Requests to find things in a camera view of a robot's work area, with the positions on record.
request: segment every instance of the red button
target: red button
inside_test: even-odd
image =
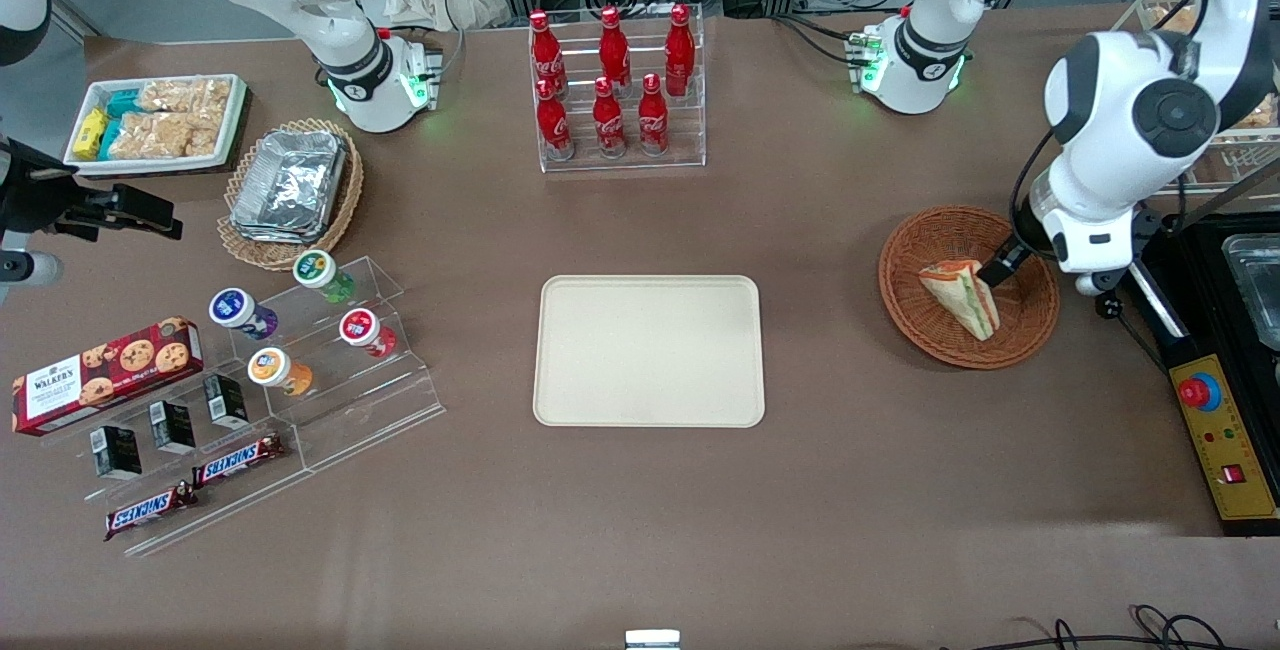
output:
[[[1212,398],[1208,384],[1201,377],[1188,377],[1178,384],[1178,395],[1193,408],[1203,408]]]

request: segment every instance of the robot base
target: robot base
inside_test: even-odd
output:
[[[854,90],[861,93],[873,95],[884,107],[891,111],[904,114],[923,114],[932,111],[942,104],[951,90],[959,84],[960,68],[964,67],[964,58],[951,65],[937,65],[940,75],[932,81],[920,81],[915,68],[910,67],[897,52],[893,35],[902,24],[901,17],[891,17],[878,26],[868,26],[865,36],[881,38],[878,58],[869,67],[851,67],[849,74],[854,81]],[[863,49],[855,49],[851,44],[845,44],[846,58],[864,58]]]
[[[415,114],[429,109],[435,99],[438,79],[425,81],[420,75],[439,73],[438,68],[429,68],[425,63],[422,45],[408,44],[403,38],[384,40],[392,52],[392,70],[365,100],[343,99],[330,82],[333,97],[337,99],[338,109],[347,113],[351,122],[365,132],[390,132],[397,131],[404,123],[412,120]]]

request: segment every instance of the wicker basket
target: wicker basket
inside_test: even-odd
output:
[[[1005,218],[964,205],[941,205],[906,218],[884,243],[879,287],[890,317],[928,354],[965,369],[1004,369],[1032,357],[1057,322],[1059,290],[1042,258],[992,290],[1000,330],[979,342],[924,289],[916,273],[940,261],[986,262],[1007,239]]]
[[[347,226],[351,225],[351,218],[356,214],[356,203],[360,202],[360,188],[365,182],[365,170],[351,136],[342,127],[334,125],[329,120],[314,120],[314,118],[308,118],[307,120],[285,122],[284,125],[276,127],[276,131],[325,131],[333,132],[334,136],[339,136],[339,138],[347,141],[347,161],[343,164],[342,182],[338,186],[338,196],[334,198],[333,219],[329,223],[329,230],[315,244],[259,243],[259,241],[247,241],[232,226],[230,216],[220,218],[218,221],[218,234],[221,237],[223,246],[228,253],[236,255],[237,258],[242,258],[247,264],[265,267],[265,270],[287,273],[293,270],[294,258],[306,252],[306,250],[334,250],[334,246],[338,244],[338,241],[347,232]],[[232,173],[232,179],[227,183],[227,193],[223,194],[228,209],[232,209],[236,203],[241,186],[244,182],[244,173],[253,164],[253,157],[257,157],[257,148],[261,145],[262,139],[260,138],[244,154],[236,171]]]

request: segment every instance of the cookie image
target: cookie image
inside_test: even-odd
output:
[[[92,406],[110,398],[114,393],[111,381],[108,377],[93,377],[81,388],[81,404]]]
[[[84,367],[87,369],[102,367],[105,354],[106,345],[97,345],[97,348],[92,348],[91,351],[83,351],[83,353],[81,353],[81,362],[84,363]]]
[[[187,328],[186,319],[168,317],[168,319],[164,319],[163,321],[160,321],[160,335],[161,337],[173,337],[173,334],[175,334],[175,331],[183,330],[183,328]]]
[[[156,369],[160,372],[175,372],[179,369],[187,367],[188,358],[191,358],[191,354],[187,351],[187,345],[169,343],[156,353]]]
[[[151,363],[155,354],[156,348],[151,340],[133,340],[133,343],[124,345],[124,351],[120,353],[120,367],[128,372],[138,372]]]

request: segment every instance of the bottle cap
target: bottle cap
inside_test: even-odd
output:
[[[338,276],[338,264],[324,250],[307,250],[293,261],[293,280],[298,285],[315,290],[329,285],[334,276]]]
[[[289,376],[293,360],[279,348],[262,348],[248,360],[248,377],[265,386],[275,386]]]
[[[239,287],[228,287],[209,302],[209,317],[224,328],[238,328],[253,316],[257,303]]]
[[[356,348],[364,348],[378,339],[381,328],[383,322],[378,321],[375,313],[366,308],[353,308],[342,316],[342,322],[338,322],[338,335]]]

